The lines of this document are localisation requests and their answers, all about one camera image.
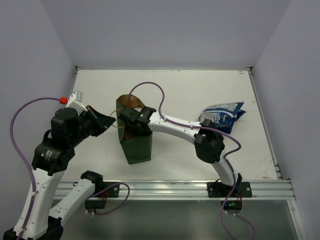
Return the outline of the green paper bag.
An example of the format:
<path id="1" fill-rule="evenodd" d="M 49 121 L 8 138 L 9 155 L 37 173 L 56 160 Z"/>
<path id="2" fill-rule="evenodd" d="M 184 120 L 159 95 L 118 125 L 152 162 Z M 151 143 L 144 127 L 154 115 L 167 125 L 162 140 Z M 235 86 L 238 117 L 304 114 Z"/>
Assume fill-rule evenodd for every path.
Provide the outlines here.
<path id="1" fill-rule="evenodd" d="M 124 107 L 141 109 L 145 104 L 136 96 L 123 94 L 116 99 L 113 111 L 117 116 Z M 121 120 L 116 120 L 119 143 L 129 165 L 148 162 L 152 156 L 152 133 L 139 133 L 132 130 Z"/>

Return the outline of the aluminium mounting rail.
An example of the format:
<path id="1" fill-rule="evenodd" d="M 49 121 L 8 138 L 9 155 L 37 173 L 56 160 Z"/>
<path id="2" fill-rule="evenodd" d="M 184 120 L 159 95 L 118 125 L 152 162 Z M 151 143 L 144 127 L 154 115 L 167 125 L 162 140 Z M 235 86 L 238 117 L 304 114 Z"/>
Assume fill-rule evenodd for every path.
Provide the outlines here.
<path id="1" fill-rule="evenodd" d="M 212 180 L 125 180 L 132 201 L 222 201 L 226 194 L 214 193 Z M 251 180 L 241 183 L 230 200 L 294 200 L 289 180 Z"/>

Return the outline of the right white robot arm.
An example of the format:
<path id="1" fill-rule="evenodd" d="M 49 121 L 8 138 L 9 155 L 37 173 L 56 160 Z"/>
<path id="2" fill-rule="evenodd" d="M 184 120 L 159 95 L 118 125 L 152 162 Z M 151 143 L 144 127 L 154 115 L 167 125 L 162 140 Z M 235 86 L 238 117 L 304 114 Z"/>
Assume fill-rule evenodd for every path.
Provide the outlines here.
<path id="1" fill-rule="evenodd" d="M 137 134 L 159 132 L 186 140 L 194 145 L 198 159 L 213 166 L 223 185 L 235 188 L 240 185 L 242 176 L 234 170 L 228 155 L 240 150 L 241 145 L 237 141 L 238 148 L 226 152 L 224 137 L 231 136 L 218 130 L 211 120 L 182 120 L 147 106 L 141 110 L 125 107 L 118 119 Z"/>

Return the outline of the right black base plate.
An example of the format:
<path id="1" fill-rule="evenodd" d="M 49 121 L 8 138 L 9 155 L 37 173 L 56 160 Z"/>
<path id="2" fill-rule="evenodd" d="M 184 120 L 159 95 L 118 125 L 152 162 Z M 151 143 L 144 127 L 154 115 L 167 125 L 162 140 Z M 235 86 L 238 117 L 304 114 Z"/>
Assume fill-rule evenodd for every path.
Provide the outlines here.
<path id="1" fill-rule="evenodd" d="M 227 201 L 224 203 L 225 198 L 232 190 L 232 186 L 224 185 L 220 180 L 207 183 L 207 192 L 209 198 L 223 198 L 221 200 L 221 206 L 224 211 L 231 214 L 238 214 L 243 208 L 244 198 L 252 198 L 252 189 L 248 181 L 242 181 L 241 175 L 238 176 L 235 189 L 230 194 Z"/>

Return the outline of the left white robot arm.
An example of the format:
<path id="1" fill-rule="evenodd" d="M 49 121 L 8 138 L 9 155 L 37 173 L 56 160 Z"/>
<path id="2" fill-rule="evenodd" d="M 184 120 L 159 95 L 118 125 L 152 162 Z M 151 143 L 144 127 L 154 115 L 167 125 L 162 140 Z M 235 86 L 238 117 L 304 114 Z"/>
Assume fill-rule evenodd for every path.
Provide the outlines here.
<path id="1" fill-rule="evenodd" d="M 87 170 L 74 189 L 56 206 L 52 202 L 75 148 L 88 137 L 98 137 L 115 118 L 103 115 L 91 106 L 77 110 L 61 108 L 51 119 L 51 128 L 34 150 L 29 171 L 31 185 L 21 216 L 7 230 L 5 240 L 58 240 L 63 226 L 74 211 L 90 196 L 103 190 L 103 176 Z"/>

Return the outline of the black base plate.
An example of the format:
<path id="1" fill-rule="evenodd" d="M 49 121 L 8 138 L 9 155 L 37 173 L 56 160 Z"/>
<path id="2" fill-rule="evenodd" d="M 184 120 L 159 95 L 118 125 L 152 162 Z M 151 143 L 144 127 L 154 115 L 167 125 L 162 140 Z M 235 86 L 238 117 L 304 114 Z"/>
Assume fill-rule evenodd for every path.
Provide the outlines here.
<path id="1" fill-rule="evenodd" d="M 109 186 L 116 184 L 116 182 L 104 182 L 101 181 L 100 183 L 98 183 L 97 187 L 95 188 L 93 194 L 97 194 L 99 192 L 101 192 L 102 190 L 108 188 Z M 97 199 L 87 199 L 84 202 L 84 207 L 87 211 L 96 211 L 96 210 L 102 210 L 106 207 L 107 204 L 107 199 L 108 198 L 117 198 L 119 195 L 119 188 L 120 185 L 116 184 L 113 187 L 110 187 L 107 191 L 99 194 L 96 196 Z"/>
<path id="2" fill-rule="evenodd" d="M 232 190 L 232 186 L 224 185 L 220 180 L 207 183 L 207 192 L 209 198 L 223 198 L 221 200 L 221 206 L 224 211 L 231 214 L 238 214 L 243 208 L 244 198 L 252 198 L 252 189 L 248 181 L 242 181 L 241 175 L 238 176 L 235 189 L 230 194 L 227 201 L 224 203 L 225 198 Z"/>

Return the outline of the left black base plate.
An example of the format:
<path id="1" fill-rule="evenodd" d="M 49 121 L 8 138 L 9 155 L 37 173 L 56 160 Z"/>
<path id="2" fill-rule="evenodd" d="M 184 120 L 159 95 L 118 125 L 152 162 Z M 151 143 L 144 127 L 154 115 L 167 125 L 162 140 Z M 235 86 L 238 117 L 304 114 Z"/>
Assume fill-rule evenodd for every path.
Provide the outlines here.
<path id="1" fill-rule="evenodd" d="M 97 194 L 99 192 L 101 192 L 102 190 L 108 188 L 109 186 L 116 184 L 116 182 L 104 182 L 101 181 L 100 183 L 98 183 L 97 187 L 95 188 L 93 194 Z M 107 204 L 107 199 L 108 198 L 117 198 L 119 195 L 119 188 L 120 185 L 116 184 L 113 187 L 110 187 L 107 191 L 99 194 L 96 196 L 97 199 L 87 199 L 84 202 L 84 207 L 87 211 L 96 211 L 96 210 L 102 210 L 106 207 Z"/>

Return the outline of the blue snack packet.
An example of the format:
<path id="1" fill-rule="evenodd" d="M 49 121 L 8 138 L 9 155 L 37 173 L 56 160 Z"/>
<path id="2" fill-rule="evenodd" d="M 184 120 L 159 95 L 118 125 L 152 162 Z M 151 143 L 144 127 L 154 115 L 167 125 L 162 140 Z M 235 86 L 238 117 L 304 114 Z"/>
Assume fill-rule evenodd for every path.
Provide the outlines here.
<path id="1" fill-rule="evenodd" d="M 223 121 L 221 116 L 227 112 L 237 112 L 242 109 L 244 102 L 220 103 L 207 106 L 199 115 L 198 121 L 203 122 L 205 119 L 211 120 L 217 128 Z"/>
<path id="2" fill-rule="evenodd" d="M 237 112 L 227 112 L 221 116 L 222 124 L 219 127 L 219 130 L 226 133 L 231 134 L 233 130 L 234 123 L 240 119 L 247 112 L 245 110 L 240 109 Z"/>

